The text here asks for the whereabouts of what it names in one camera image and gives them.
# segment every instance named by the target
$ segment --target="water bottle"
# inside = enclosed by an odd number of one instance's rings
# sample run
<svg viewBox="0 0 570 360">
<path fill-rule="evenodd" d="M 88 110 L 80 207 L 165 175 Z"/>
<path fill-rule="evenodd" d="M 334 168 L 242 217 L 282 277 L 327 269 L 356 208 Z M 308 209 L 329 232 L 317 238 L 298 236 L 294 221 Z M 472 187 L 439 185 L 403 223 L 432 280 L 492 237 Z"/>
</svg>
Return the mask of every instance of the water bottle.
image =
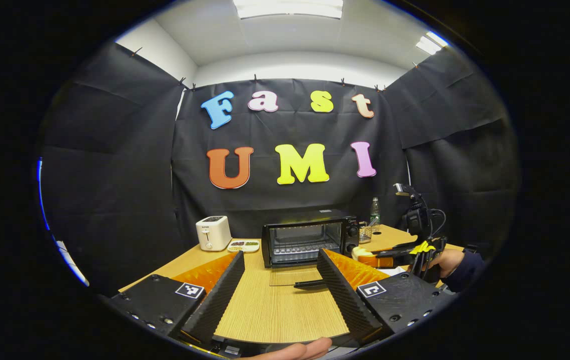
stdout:
<svg viewBox="0 0 570 360">
<path fill-rule="evenodd" d="M 378 205 L 377 197 L 375 197 L 371 203 L 369 223 L 371 224 L 372 231 L 378 231 L 378 225 L 380 224 L 380 206 Z"/>
</svg>

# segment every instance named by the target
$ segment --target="black fabric backdrop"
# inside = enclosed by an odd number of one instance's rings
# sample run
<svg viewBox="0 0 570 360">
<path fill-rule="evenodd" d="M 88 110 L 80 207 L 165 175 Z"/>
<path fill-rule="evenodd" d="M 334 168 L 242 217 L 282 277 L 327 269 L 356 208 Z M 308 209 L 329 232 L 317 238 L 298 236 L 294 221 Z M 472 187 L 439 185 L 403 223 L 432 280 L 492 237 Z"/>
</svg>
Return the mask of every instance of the black fabric backdrop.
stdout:
<svg viewBox="0 0 570 360">
<path fill-rule="evenodd" d="M 43 203 L 57 240 L 91 287 L 108 296 L 198 243 L 195 222 L 227 215 L 232 235 L 256 238 L 273 216 L 339 208 L 367 218 L 381 202 L 384 224 L 397 226 L 409 202 L 392 185 L 408 182 L 431 207 L 447 212 L 454 244 L 495 248 L 509 229 L 518 171 L 505 111 L 476 71 L 443 49 L 385 91 L 302 79 L 228 82 L 184 91 L 175 78 L 111 44 L 70 81 L 46 121 Z M 312 91 L 329 91 L 332 112 L 311 109 Z M 234 93 L 229 123 L 211 130 L 202 102 Z M 276 112 L 253 111 L 255 91 L 278 95 Z M 351 97 L 371 100 L 365 118 Z M 352 142 L 370 143 L 374 177 L 356 175 Z M 280 155 L 325 146 L 330 180 L 278 185 Z M 251 175 L 239 189 L 209 180 L 207 151 L 251 146 Z"/>
</svg>

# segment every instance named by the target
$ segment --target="wooden table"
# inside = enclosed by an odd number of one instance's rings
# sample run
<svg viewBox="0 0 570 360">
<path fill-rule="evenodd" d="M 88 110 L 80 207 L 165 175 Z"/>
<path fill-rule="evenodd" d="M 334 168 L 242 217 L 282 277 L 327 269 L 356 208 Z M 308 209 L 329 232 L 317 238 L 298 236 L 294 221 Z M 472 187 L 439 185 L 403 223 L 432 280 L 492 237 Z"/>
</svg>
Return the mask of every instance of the wooden table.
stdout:
<svg viewBox="0 0 570 360">
<path fill-rule="evenodd" d="M 361 244 L 361 248 L 378 251 L 416 239 L 385 225 L 380 226 L 380 232 L 372 235 L 371 242 Z M 449 244 L 447 248 L 462 250 Z M 202 251 L 197 245 L 152 274 L 172 278 L 227 254 L 227 250 Z M 309 291 L 294 289 L 291 285 L 270 285 L 273 274 L 264 266 L 262 251 L 259 249 L 244 256 L 245 272 L 216 328 L 216 335 L 242 342 L 289 344 L 310 342 L 319 337 L 332 338 L 349 332 L 328 289 Z M 123 287 L 120 292 L 146 277 Z"/>
</svg>

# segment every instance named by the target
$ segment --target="white toaster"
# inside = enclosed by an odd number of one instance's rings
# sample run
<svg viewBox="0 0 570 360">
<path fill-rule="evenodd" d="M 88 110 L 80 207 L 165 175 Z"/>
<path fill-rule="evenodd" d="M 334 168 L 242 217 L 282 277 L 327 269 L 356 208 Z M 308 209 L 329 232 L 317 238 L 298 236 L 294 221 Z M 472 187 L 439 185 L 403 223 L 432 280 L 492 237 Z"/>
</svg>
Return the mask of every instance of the white toaster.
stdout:
<svg viewBox="0 0 570 360">
<path fill-rule="evenodd" d="M 232 241 L 227 216 L 210 216 L 196 223 L 200 248 L 205 251 L 221 251 Z"/>
</svg>

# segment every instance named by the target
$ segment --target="dark jacket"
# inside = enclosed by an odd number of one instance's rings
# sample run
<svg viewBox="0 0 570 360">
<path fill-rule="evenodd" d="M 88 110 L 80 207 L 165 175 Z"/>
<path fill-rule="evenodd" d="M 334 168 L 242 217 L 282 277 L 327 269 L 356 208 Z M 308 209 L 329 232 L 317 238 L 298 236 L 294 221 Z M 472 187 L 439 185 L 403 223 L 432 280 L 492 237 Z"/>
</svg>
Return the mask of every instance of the dark jacket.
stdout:
<svg viewBox="0 0 570 360">
<path fill-rule="evenodd" d="M 483 267 L 484 261 L 479 253 L 464 251 L 465 256 L 460 265 L 446 278 L 442 278 L 442 282 L 449 287 L 452 292 L 460 292 L 464 290 L 475 276 L 479 274 Z"/>
</svg>

